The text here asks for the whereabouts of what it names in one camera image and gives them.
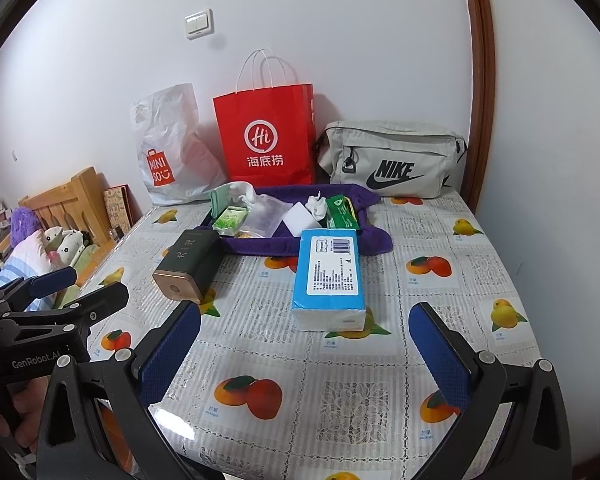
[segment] wooden door frame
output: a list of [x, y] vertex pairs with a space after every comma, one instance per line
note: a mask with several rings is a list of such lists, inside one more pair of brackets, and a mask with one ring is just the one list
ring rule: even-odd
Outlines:
[[471, 25], [474, 95], [469, 149], [460, 195], [475, 212], [487, 169], [496, 91], [496, 47], [490, 0], [467, 0]]

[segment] yellow fruit print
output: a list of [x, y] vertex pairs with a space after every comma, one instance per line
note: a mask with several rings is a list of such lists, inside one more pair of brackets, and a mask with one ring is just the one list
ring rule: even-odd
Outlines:
[[324, 480], [360, 480], [358, 475], [348, 472], [334, 473], [333, 475], [327, 476]]
[[125, 273], [125, 267], [118, 267], [109, 276], [102, 280], [99, 285], [111, 285], [111, 283], [119, 282], [122, 275]]
[[473, 236], [473, 235], [483, 235], [484, 233], [478, 229], [475, 229], [474, 226], [471, 225], [471, 222], [464, 218], [459, 218], [456, 220], [454, 224], [454, 234], [455, 235], [464, 235], [464, 236]]
[[176, 222], [178, 220], [176, 218], [177, 212], [177, 209], [169, 209], [167, 212], [162, 213], [154, 222], [154, 224], [166, 224], [167, 222]]
[[343, 337], [345, 339], [364, 339], [365, 337], [376, 334], [376, 335], [391, 335], [391, 332], [385, 330], [380, 325], [376, 324], [374, 320], [374, 313], [371, 311], [369, 307], [366, 308], [366, 316], [365, 316], [365, 327], [359, 331], [351, 331], [351, 332], [329, 332], [325, 339], [330, 337]]
[[501, 328], [515, 328], [519, 322], [528, 323], [522, 314], [516, 312], [509, 301], [502, 298], [493, 302], [491, 321], [493, 322], [493, 325], [491, 325], [492, 332], [496, 332]]
[[202, 298], [202, 301], [200, 302], [200, 305], [198, 306], [200, 308], [201, 316], [208, 314], [209, 316], [220, 317], [220, 313], [218, 312], [218, 310], [216, 309], [216, 306], [214, 305], [215, 298], [216, 298], [215, 290], [213, 290], [212, 288], [209, 288], [209, 290], [205, 294], [205, 297]]

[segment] white sponge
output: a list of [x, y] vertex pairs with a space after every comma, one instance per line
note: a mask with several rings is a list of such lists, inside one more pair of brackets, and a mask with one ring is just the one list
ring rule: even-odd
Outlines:
[[286, 228], [291, 231], [293, 236], [300, 236], [305, 229], [319, 229], [320, 224], [300, 202], [296, 202], [293, 207], [282, 217]]

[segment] white plastic bag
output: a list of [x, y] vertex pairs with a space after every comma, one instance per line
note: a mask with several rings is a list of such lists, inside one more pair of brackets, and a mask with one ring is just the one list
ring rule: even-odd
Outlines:
[[201, 200], [226, 182], [218, 160], [196, 135], [198, 105], [190, 83], [138, 101], [131, 124], [142, 181], [154, 205]]

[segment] paper bag handle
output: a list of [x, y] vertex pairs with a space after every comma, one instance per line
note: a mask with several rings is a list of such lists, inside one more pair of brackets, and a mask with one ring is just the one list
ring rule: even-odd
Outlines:
[[240, 73], [238, 74], [238, 79], [235, 81], [235, 93], [238, 93], [238, 83], [240, 82], [240, 78], [242, 76], [242, 72], [244, 71], [244, 67], [247, 66], [247, 63], [249, 62], [250, 59], [251, 59], [251, 89], [254, 89], [255, 83], [254, 83], [254, 80], [253, 80], [253, 66], [255, 65], [256, 57], [258, 57], [258, 53], [259, 52], [262, 53], [262, 55], [264, 56], [265, 61], [267, 62], [267, 67], [269, 68], [269, 81], [271, 83], [271, 88], [273, 88], [273, 73], [271, 71], [271, 65], [269, 63], [269, 57], [264, 52], [265, 50], [268, 50], [271, 53], [273, 59], [277, 60], [277, 62], [280, 64], [280, 68], [282, 69], [282, 75], [285, 78], [285, 86], [286, 86], [285, 66], [280, 61], [280, 58], [276, 57], [275, 54], [273, 54], [273, 51], [270, 48], [266, 48], [265, 47], [265, 48], [258, 48], [256, 50], [254, 50], [253, 52], [251, 52], [247, 56], [247, 59], [244, 60], [244, 63], [242, 64], [242, 68], [240, 69]]

